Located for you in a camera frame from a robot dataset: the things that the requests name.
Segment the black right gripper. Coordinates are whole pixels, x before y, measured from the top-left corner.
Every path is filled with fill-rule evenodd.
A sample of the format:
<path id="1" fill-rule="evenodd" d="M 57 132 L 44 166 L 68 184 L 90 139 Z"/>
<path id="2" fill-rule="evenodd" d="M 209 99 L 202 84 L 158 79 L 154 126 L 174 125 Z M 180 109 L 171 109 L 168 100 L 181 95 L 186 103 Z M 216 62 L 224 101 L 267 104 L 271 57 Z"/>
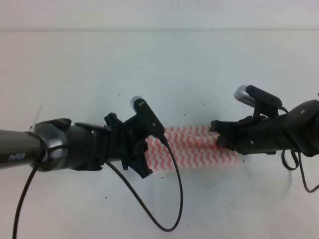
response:
<path id="1" fill-rule="evenodd" d="M 266 116 L 248 116 L 240 121 L 213 120 L 209 128 L 210 132 L 233 133 L 236 130 L 236 144 L 234 147 L 227 139 L 219 135 L 216 145 L 241 154 L 274 155 L 276 151 L 271 149 L 272 141 L 269 143 L 270 134 L 269 119 Z"/>

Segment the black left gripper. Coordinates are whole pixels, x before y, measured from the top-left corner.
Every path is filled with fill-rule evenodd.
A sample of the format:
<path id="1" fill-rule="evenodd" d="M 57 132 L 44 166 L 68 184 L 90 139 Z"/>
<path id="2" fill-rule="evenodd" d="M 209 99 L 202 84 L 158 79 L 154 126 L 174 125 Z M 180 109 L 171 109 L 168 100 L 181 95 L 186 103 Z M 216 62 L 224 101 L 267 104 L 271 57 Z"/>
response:
<path id="1" fill-rule="evenodd" d="M 105 127 L 110 130 L 108 158 L 119 159 L 124 170 L 133 169 L 142 179 L 150 176 L 145 152 L 149 149 L 146 139 L 134 140 L 124 128 L 124 122 L 115 113 L 104 117 Z"/>

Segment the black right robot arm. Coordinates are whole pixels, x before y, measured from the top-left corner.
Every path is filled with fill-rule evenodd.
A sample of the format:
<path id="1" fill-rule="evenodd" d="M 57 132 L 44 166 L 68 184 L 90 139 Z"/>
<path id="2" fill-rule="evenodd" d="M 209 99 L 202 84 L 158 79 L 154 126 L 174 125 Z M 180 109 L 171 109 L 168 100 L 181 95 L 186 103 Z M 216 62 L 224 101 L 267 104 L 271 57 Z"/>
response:
<path id="1" fill-rule="evenodd" d="M 209 130 L 218 133 L 218 146 L 243 155 L 296 150 L 313 157 L 319 153 L 319 102 L 304 102 L 275 117 L 213 120 Z"/>

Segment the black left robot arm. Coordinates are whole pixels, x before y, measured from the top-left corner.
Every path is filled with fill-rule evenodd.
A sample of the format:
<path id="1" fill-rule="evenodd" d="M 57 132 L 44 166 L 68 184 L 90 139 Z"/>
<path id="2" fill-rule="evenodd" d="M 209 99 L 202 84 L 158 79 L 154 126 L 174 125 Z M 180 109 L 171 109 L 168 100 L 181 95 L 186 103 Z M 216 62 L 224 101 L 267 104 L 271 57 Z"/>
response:
<path id="1" fill-rule="evenodd" d="M 108 162 L 121 161 L 124 170 L 131 168 L 141 178 L 151 175 L 145 156 L 149 133 L 138 117 L 122 122 L 110 113 L 104 119 L 104 126 L 54 119 L 37 123 L 29 131 L 1 130 L 0 166 L 39 163 L 41 172 L 100 171 Z"/>

